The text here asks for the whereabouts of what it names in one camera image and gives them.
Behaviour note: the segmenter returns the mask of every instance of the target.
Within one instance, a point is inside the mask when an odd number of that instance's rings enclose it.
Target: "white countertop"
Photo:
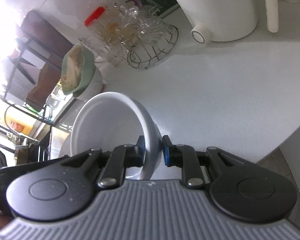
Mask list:
[[[162,135],[196,150],[217,146],[257,162],[300,126],[300,4],[279,1],[279,31],[266,29],[264,0],[258,25],[233,42],[196,43],[181,9],[165,20],[179,40],[159,65],[111,68],[107,91],[138,100]],[[82,103],[62,119],[72,125]]]

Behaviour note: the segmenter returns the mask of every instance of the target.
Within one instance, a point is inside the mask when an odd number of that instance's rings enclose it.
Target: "white appliance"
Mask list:
[[[177,0],[193,26],[199,43],[233,41],[251,33],[257,25],[253,0]],[[268,30],[279,28],[278,0],[266,0]]]

